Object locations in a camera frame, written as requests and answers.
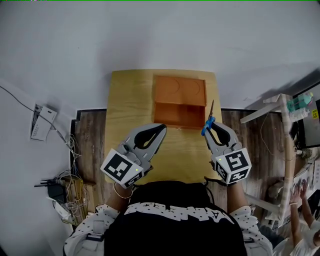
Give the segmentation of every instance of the white sleeve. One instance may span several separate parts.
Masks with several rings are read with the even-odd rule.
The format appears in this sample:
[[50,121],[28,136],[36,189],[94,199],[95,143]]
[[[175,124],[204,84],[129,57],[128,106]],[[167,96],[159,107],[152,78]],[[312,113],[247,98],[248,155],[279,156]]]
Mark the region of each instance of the white sleeve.
[[[77,245],[79,243],[84,244],[88,234],[103,235],[120,213],[106,204],[99,205],[95,209],[97,213],[87,216],[86,219],[76,227],[74,233],[65,241],[63,250],[66,256],[73,256]],[[104,243],[101,242],[97,247],[98,246],[100,250],[103,250]]]
[[248,256],[272,256],[272,244],[260,233],[258,219],[251,215],[249,206],[243,206],[230,215],[238,222]]
[[320,230],[320,222],[317,220],[314,220],[310,225],[311,230]]
[[301,256],[301,255],[314,255],[319,247],[311,248],[306,239],[302,238],[301,241],[293,248],[290,256]]

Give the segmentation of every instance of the bracelet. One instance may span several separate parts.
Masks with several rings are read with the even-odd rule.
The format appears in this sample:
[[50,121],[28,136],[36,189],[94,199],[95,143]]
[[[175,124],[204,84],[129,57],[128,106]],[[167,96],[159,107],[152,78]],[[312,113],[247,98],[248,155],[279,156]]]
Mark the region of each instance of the bracelet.
[[123,197],[122,195],[120,195],[117,191],[116,191],[116,182],[113,183],[113,190],[114,192],[118,195],[118,197],[122,198],[122,199],[129,199],[130,197],[132,197],[132,194],[134,193],[132,190],[131,190],[131,195],[128,196],[128,197]]

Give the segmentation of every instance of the white wall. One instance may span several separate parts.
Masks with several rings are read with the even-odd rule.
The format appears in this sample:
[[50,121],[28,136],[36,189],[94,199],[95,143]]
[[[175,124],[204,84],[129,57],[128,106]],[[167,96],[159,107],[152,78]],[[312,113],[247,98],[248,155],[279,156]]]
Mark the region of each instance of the white wall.
[[215,72],[245,108],[320,64],[317,2],[3,2],[0,78],[67,108],[106,108],[110,73]]
[[[0,85],[33,108],[35,101],[0,79]],[[47,142],[29,140],[33,113],[0,89],[0,246],[8,256],[61,256],[67,227],[46,199],[40,179],[68,169],[69,153],[55,131]],[[71,120],[58,114],[63,135]]]

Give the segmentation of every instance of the hand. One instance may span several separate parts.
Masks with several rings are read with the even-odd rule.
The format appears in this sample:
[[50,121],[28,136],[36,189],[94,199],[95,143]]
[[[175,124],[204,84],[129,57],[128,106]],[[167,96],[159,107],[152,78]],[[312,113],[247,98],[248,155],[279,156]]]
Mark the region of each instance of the hand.
[[292,190],[293,190],[293,192],[291,192],[290,204],[297,203],[299,201],[300,186],[298,184],[296,184]]
[[301,189],[301,192],[300,192],[300,198],[301,199],[304,199],[306,197],[307,189],[308,189],[308,182],[304,179],[302,181],[302,189]]

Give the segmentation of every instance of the wooden table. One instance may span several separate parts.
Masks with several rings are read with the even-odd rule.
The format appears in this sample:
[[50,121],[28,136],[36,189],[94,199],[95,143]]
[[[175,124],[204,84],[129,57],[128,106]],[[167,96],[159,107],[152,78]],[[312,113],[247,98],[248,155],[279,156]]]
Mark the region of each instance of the wooden table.
[[[142,69],[112,72],[105,122],[104,156],[116,149],[131,129],[153,122],[155,76],[172,76],[205,80],[209,115],[214,99],[213,115],[222,123],[216,76],[212,72]],[[201,130],[168,127],[166,137],[151,160],[153,170],[138,184],[154,181],[203,182],[204,176],[220,179],[209,161],[211,152]]]

